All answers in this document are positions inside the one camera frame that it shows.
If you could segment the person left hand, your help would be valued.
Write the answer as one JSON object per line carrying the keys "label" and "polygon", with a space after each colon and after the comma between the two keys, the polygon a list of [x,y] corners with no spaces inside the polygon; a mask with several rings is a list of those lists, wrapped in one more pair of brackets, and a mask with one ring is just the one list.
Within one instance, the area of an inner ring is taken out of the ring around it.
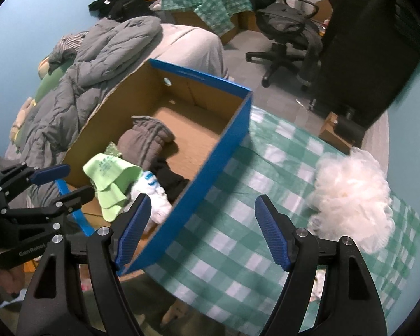
{"label": "person left hand", "polygon": [[0,269],[0,287],[8,294],[19,293],[25,286],[24,266],[18,265],[10,270]]}

